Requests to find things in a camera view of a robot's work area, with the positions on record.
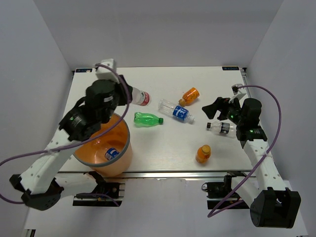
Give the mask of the clear bottle red cap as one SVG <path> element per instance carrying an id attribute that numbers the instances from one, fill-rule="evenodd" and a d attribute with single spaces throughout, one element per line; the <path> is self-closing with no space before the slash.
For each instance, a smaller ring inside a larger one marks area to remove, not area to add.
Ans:
<path id="1" fill-rule="evenodd" d="M 150 104 L 150 101 L 151 97 L 149 93 L 132 87 L 132 104 L 138 106 L 147 106 Z"/>

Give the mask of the green plastic bottle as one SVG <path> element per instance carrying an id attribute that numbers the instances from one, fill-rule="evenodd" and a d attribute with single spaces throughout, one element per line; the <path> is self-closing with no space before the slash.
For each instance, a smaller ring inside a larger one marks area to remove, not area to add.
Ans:
<path id="1" fill-rule="evenodd" d="M 135 112 L 134 124 L 136 127 L 153 127 L 163 125 L 163 118 L 149 113 Z"/>

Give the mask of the clear bottle blue label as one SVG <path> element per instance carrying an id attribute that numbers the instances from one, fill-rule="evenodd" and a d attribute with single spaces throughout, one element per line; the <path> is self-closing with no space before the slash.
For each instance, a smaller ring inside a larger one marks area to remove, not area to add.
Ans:
<path id="1" fill-rule="evenodd" d="M 194 123 L 195 117 L 184 107 L 161 99 L 158 103 L 158 111 L 183 123 Z"/>

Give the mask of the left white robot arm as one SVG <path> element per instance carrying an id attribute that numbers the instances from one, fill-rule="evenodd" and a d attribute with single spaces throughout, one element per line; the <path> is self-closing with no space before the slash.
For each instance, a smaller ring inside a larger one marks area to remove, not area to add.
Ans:
<path id="1" fill-rule="evenodd" d="M 22 193 L 22 204 L 44 211 L 68 196 L 108 196 L 108 184 L 98 172 L 60 174 L 59 170 L 77 149 L 99 137 L 97 132 L 110 123 L 118 106 L 129 106 L 132 91 L 124 81 L 105 79 L 86 89 L 60 121 L 46 149 L 37 152 L 39 158 L 22 174 L 10 177 L 13 188 Z"/>

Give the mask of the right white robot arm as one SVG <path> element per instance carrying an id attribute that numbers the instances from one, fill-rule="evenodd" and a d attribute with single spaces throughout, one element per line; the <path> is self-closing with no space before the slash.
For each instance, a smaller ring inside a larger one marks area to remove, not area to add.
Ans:
<path id="1" fill-rule="evenodd" d="M 207 188 L 208 196 L 235 197 L 244 201 L 256 227 L 290 229 L 294 226 L 301 197 L 286 186 L 268 151 L 267 137 L 259 125 L 261 108 L 261 102 L 256 99 L 247 98 L 240 104 L 237 98 L 222 97 L 202 108 L 209 119 L 220 112 L 218 120 L 228 119 L 237 126 L 237 139 L 251 162 L 258 183 L 255 186 L 249 174 L 228 172 L 223 185 Z"/>

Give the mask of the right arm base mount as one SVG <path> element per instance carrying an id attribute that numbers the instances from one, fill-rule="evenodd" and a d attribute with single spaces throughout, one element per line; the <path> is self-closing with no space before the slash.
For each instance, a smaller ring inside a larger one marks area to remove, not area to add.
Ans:
<path id="1" fill-rule="evenodd" d="M 228 172 L 223 181 L 221 182 L 206 182 L 201 186 L 201 190 L 207 193 L 207 208 L 212 210 L 217 203 L 219 203 L 231 190 L 231 180 L 233 177 L 245 177 L 244 172 Z M 223 204 L 221 204 L 218 209 L 227 207 L 235 202 L 242 200 L 241 197 L 234 193 L 230 198 L 228 198 Z M 249 209 L 245 202 L 239 203 L 229 209 Z"/>

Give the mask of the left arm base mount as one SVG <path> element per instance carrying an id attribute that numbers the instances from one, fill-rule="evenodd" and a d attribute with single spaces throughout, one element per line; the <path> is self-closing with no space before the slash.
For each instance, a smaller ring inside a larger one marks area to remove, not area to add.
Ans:
<path id="1" fill-rule="evenodd" d="M 86 207 L 120 207 L 123 198 L 123 183 L 106 181 L 96 171 L 88 172 L 96 181 L 91 193 L 80 193 L 74 196 L 73 206 Z"/>

